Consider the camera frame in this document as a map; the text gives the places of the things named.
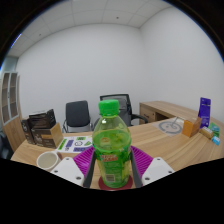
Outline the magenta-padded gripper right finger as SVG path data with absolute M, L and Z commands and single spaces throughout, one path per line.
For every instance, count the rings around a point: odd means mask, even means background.
M 161 157 L 153 158 L 134 146 L 131 147 L 131 161 L 136 187 L 148 185 L 174 173 L 174 170 Z

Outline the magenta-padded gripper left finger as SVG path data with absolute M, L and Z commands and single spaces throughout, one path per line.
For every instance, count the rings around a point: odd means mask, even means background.
M 81 187 L 89 188 L 95 160 L 94 148 L 90 147 L 75 157 L 65 157 L 51 173 Z

